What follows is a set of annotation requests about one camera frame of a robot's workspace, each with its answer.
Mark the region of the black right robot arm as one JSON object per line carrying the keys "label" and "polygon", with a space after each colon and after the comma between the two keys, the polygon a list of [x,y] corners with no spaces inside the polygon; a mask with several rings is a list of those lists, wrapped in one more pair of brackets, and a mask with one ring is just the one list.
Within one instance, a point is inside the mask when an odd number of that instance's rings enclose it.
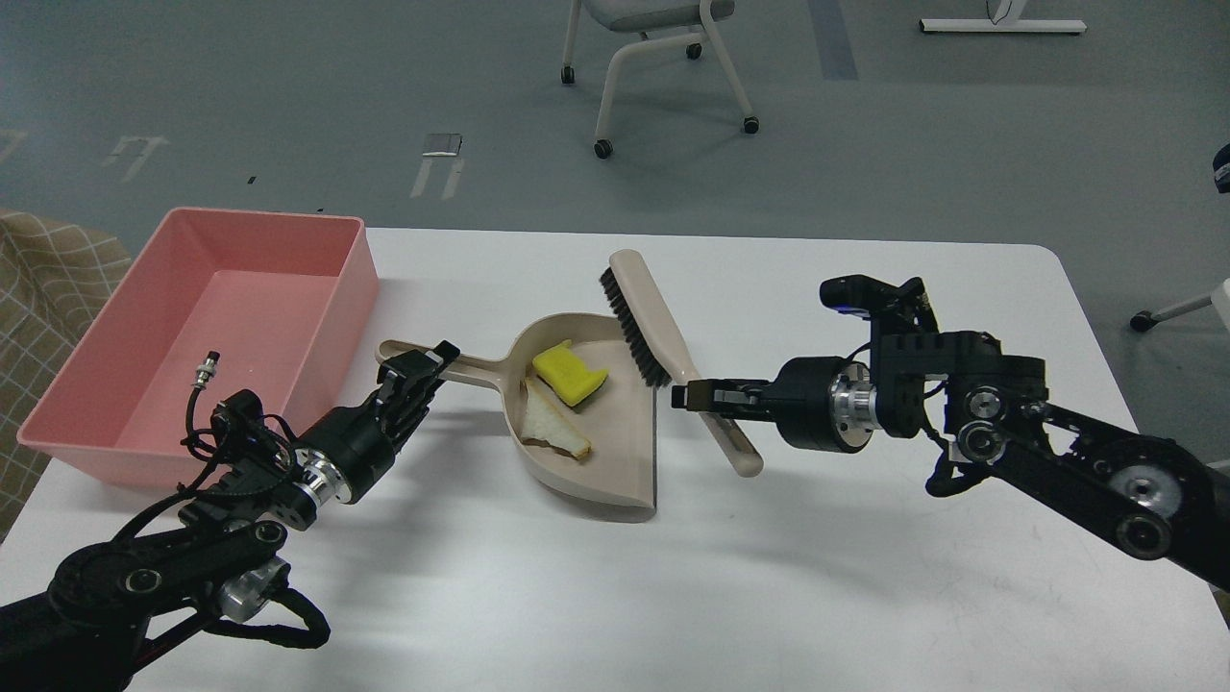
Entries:
{"label": "black right robot arm", "polygon": [[925,433],[942,452],[927,494],[998,478],[1140,560],[1167,559],[1226,590],[1228,477],[1172,439],[1054,406],[1039,358],[1002,354],[980,332],[938,329],[922,280],[823,281],[827,309],[870,323],[857,356],[795,358],[772,381],[692,380],[672,406],[772,422],[800,450],[857,454],[875,431]]}

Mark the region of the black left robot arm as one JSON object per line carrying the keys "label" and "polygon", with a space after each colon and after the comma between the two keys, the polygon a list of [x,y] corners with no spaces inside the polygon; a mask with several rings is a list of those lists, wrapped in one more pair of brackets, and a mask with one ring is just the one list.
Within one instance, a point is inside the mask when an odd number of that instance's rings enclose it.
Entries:
{"label": "black left robot arm", "polygon": [[184,408],[184,447],[202,472],[111,540],[66,556],[42,594],[2,608],[2,682],[16,691],[122,691],[137,671],[198,633],[315,649],[331,631],[289,583],[290,531],[328,501],[352,505],[387,473],[430,411],[458,348],[384,360],[360,406],[303,434],[255,391],[196,408],[218,366],[209,352]]}

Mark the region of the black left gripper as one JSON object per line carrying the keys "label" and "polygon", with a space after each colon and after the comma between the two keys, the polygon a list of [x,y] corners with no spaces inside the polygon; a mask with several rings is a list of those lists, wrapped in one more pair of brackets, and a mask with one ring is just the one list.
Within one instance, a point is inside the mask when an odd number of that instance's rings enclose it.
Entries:
{"label": "black left gripper", "polygon": [[323,474],[335,499],[360,501],[426,419],[443,374],[458,356],[458,347],[442,340],[433,349],[389,358],[378,372],[378,395],[360,406],[328,411],[298,438],[296,458]]}

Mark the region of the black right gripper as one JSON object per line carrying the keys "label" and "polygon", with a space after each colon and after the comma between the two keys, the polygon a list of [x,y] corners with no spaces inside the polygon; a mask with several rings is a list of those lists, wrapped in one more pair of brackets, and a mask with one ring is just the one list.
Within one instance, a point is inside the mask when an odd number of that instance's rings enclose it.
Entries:
{"label": "black right gripper", "polygon": [[676,411],[775,420],[792,447],[831,454],[857,454],[870,442],[877,430],[873,399],[870,368],[847,358],[795,358],[774,382],[692,380],[672,386]]}

